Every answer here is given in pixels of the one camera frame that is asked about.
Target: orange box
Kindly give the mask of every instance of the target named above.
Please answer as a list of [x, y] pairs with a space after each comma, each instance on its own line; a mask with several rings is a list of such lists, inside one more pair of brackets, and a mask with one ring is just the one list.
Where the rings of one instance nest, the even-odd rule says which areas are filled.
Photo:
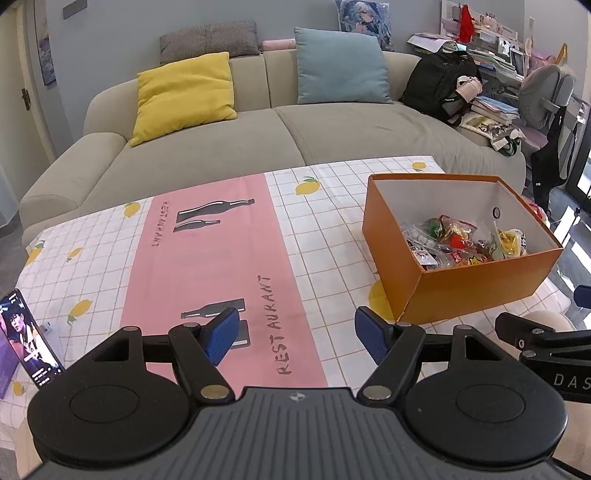
[[[410, 251], [401, 224], [449, 215], [487, 235], [493, 209], [498, 228], [521, 230], [528, 254], [481, 265], [425, 271]], [[374, 174], [368, 180], [363, 234], [394, 319], [436, 322], [532, 295], [563, 251], [561, 243], [521, 196], [494, 176]]]

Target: screw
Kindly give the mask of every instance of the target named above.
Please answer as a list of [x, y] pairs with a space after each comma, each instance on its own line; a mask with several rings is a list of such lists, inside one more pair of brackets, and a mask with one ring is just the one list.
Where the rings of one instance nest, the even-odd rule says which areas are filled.
[[392, 396], [392, 391], [383, 385], [370, 385], [363, 389], [363, 396], [369, 400], [387, 400]]
[[230, 394], [230, 389], [224, 385], [206, 385], [201, 389], [201, 396], [208, 400], [222, 400]]

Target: white grid tablecloth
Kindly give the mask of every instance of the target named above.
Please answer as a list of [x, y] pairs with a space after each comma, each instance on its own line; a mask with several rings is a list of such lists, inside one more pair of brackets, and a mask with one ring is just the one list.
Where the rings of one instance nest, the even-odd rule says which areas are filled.
[[[402, 157], [265, 173], [331, 387], [349, 386], [356, 392], [375, 369], [353, 325], [356, 307], [368, 304], [369, 290], [379, 280], [361, 231], [367, 179], [373, 173], [416, 173], [416, 161], [427, 164], [422, 171], [443, 172], [431, 157]], [[296, 195], [296, 187], [307, 176], [317, 179], [322, 187], [313, 194]], [[124, 215], [126, 206], [118, 206], [48, 228], [31, 244], [30, 249], [45, 241], [42, 253], [24, 268], [17, 286], [35, 318], [40, 323], [49, 320], [58, 329], [66, 367], [119, 329], [131, 267], [151, 202], [152, 198], [140, 200], [139, 211], [129, 218]], [[68, 253], [78, 247], [82, 247], [80, 254], [68, 261]], [[92, 301], [90, 309], [69, 326], [69, 312], [86, 299]], [[527, 299], [423, 327], [428, 333], [451, 333], [455, 325], [464, 323], [490, 336], [500, 312], [562, 313], [569, 305], [570, 300], [546, 280]], [[425, 364], [423, 374], [445, 367]], [[25, 395], [16, 397], [10, 388], [0, 400], [0, 446], [7, 448], [14, 448], [12, 432], [23, 421], [36, 392], [21, 367], [15, 379], [25, 385]]]

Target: anime poster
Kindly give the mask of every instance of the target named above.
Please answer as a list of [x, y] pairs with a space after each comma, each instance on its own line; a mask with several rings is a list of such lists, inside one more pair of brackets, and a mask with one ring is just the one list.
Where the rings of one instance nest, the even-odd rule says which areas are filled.
[[35, 35], [37, 36], [39, 63], [41, 65], [41, 74], [43, 75], [43, 84], [47, 86], [56, 81], [56, 73], [53, 69], [51, 48], [49, 46], [46, 0], [34, 0], [33, 7], [35, 11]]
[[339, 26], [343, 32], [356, 32], [378, 38], [382, 50], [392, 49], [390, 4], [363, 0], [336, 0]]

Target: sofa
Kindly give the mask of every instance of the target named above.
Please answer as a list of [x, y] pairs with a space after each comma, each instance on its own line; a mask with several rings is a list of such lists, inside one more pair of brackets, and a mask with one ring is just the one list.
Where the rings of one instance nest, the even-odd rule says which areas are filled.
[[[419, 58], [384, 52], [390, 97], [399, 99]], [[405, 105], [298, 105], [295, 50], [230, 59], [235, 120], [187, 128], [130, 147], [137, 80], [99, 93], [83, 136], [20, 203], [28, 245], [44, 228], [186, 187], [265, 171], [361, 158], [432, 155], [447, 173], [497, 175], [521, 192], [525, 158], [505, 157], [478, 134]]]

